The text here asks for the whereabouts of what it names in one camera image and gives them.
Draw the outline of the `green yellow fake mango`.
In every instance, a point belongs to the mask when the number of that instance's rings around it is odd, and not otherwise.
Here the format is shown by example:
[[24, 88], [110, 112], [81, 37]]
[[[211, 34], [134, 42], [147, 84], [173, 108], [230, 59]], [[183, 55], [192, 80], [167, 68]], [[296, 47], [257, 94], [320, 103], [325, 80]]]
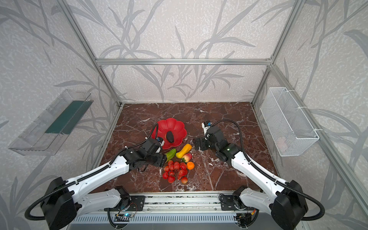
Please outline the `green yellow fake mango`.
[[170, 151], [165, 153], [166, 162], [170, 161], [175, 155], [176, 155], [176, 149], [171, 149]]

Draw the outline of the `dark fake avocado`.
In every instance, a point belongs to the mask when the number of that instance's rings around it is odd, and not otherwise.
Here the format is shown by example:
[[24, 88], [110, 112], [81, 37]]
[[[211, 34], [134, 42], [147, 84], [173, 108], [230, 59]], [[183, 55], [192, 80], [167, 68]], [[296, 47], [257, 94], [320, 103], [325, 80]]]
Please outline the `dark fake avocado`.
[[166, 133], [166, 139], [169, 143], [174, 143], [174, 135], [171, 131]]

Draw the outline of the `yellow orange fake squash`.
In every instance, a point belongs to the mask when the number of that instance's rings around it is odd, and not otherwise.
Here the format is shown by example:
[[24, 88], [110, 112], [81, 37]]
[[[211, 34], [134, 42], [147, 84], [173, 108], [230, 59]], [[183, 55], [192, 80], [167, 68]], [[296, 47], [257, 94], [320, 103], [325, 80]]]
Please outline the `yellow orange fake squash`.
[[190, 144], [186, 144], [184, 145], [184, 147], [176, 153], [176, 158], [178, 159], [182, 159], [184, 155], [186, 155], [187, 153], [189, 153], [192, 149], [192, 146]]

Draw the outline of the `red fake grape bunch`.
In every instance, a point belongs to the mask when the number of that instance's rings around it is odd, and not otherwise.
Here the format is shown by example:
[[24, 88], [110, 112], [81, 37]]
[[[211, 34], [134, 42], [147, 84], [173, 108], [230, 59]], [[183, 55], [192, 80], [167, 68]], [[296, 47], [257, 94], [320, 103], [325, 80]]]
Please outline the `red fake grape bunch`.
[[174, 183], [176, 180], [180, 181], [182, 184], [186, 184], [188, 182], [188, 170], [186, 163], [169, 160], [164, 167], [162, 178], [167, 180], [170, 184]]

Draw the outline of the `small fake orange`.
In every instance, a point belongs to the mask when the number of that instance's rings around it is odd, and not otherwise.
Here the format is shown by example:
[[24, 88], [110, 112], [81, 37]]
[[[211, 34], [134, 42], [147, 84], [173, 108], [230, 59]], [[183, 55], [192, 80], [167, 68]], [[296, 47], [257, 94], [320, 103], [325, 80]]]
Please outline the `small fake orange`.
[[192, 170], [192, 169], [194, 169], [195, 164], [194, 164], [193, 162], [188, 162], [188, 163], [186, 164], [186, 166], [187, 166], [187, 169], [188, 169], [188, 170]]

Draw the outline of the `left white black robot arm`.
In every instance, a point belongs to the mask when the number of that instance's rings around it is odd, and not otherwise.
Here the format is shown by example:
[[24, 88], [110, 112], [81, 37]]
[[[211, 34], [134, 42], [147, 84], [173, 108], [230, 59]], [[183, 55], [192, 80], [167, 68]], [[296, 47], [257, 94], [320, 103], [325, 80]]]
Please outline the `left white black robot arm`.
[[60, 230], [76, 217], [98, 209], [116, 208], [128, 201], [124, 188], [105, 192], [91, 192], [106, 182], [139, 169], [145, 165], [162, 167], [167, 157], [160, 153], [165, 144], [163, 138], [148, 138], [138, 149], [125, 148], [111, 161], [87, 173], [63, 180], [53, 180], [45, 195], [31, 204], [25, 218], [32, 221], [45, 220], [51, 230]]

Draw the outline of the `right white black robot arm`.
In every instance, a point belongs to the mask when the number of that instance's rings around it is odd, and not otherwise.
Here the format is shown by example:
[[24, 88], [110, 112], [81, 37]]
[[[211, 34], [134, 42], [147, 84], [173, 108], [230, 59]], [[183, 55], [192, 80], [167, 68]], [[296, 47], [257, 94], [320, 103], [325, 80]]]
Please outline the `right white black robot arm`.
[[293, 230], [300, 221], [314, 221], [325, 215], [323, 204], [305, 194], [294, 180], [274, 175], [244, 152], [242, 146], [229, 143], [219, 127], [210, 122], [202, 124], [204, 137], [194, 139], [195, 149], [212, 150], [217, 158], [245, 174], [261, 189], [260, 192], [244, 186], [233, 194], [240, 209], [255, 208], [269, 214], [284, 230]]

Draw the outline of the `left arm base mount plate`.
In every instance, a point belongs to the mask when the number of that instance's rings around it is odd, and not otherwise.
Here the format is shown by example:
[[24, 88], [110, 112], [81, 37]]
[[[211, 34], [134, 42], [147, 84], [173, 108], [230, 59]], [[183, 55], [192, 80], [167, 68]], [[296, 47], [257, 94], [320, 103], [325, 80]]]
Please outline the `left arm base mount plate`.
[[129, 199], [122, 199], [116, 208], [118, 211], [143, 211], [145, 198], [143, 195], [130, 196]]

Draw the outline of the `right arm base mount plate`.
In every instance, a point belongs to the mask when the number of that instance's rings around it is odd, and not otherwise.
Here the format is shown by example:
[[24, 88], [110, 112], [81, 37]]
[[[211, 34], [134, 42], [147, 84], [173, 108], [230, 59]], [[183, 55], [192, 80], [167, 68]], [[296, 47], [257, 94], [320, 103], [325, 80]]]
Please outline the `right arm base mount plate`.
[[236, 211], [244, 210], [235, 204], [233, 195], [219, 194], [218, 199], [220, 201], [222, 211]]

